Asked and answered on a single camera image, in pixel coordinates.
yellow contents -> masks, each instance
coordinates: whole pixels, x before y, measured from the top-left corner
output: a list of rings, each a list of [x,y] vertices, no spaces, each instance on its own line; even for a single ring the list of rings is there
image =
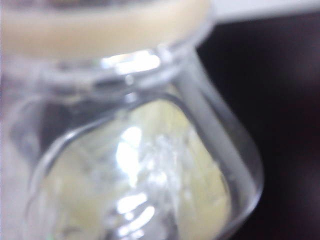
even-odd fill
[[[169,141],[168,156],[174,151],[176,159],[163,160],[157,156],[161,151],[166,153],[162,145],[160,148],[157,145],[157,139],[166,137]],[[136,165],[120,168],[119,158],[124,154],[119,153],[120,144],[128,147],[127,152],[132,151],[128,155],[128,163],[134,163],[136,156],[137,166],[144,167],[137,172],[134,172]],[[230,214],[228,187],[185,114],[164,100],[153,101],[129,113],[120,113],[116,120],[75,139],[62,152],[43,183],[44,192],[56,201],[60,211],[53,235],[66,231],[66,226],[72,226],[75,229],[69,231],[74,233],[64,239],[96,240],[102,233],[111,231],[113,225],[118,227],[120,216],[112,220],[111,229],[106,229],[103,224],[104,217],[129,190],[148,181],[148,171],[152,169],[146,167],[148,164],[144,165],[142,155],[147,156],[149,148],[154,149],[154,160],[147,160],[154,165],[152,169],[163,170],[165,175],[166,169],[175,171],[181,182],[175,196],[177,207],[174,211],[180,239],[214,239]],[[95,172],[104,177],[100,185],[92,178]],[[128,176],[135,174],[135,181],[130,183],[128,178],[120,177],[123,172]]]

glass jar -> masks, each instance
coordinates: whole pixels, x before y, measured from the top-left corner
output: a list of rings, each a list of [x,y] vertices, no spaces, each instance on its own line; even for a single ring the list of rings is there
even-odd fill
[[[240,226],[263,172],[195,52],[209,3],[4,1],[4,239],[212,240]]]

dark background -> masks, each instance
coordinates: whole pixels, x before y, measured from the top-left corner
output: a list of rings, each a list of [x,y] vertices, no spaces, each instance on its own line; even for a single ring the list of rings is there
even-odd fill
[[[320,240],[320,12],[221,24],[198,52],[264,165],[232,240]]]

beige lid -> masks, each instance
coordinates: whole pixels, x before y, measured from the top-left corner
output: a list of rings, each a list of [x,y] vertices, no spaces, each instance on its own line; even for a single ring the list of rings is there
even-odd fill
[[[2,51],[85,59],[171,45],[208,17],[210,0],[152,1],[127,7],[53,10],[2,8]]]

glass surface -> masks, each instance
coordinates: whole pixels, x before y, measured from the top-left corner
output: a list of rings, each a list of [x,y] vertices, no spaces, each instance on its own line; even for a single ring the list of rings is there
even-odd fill
[[[4,1],[1,236],[228,238],[263,173],[194,51],[209,1],[89,2]]]
[[[159,58],[146,51],[141,71],[141,53],[131,54],[132,65],[114,64],[117,79],[101,75],[110,74],[101,72],[110,59],[95,61],[90,74],[51,63],[56,72],[44,71],[46,78],[20,79],[10,74],[18,60],[6,61],[3,237],[211,240],[232,233],[260,197],[259,156],[197,57],[186,54],[144,70]],[[73,81],[84,73],[91,80]]]

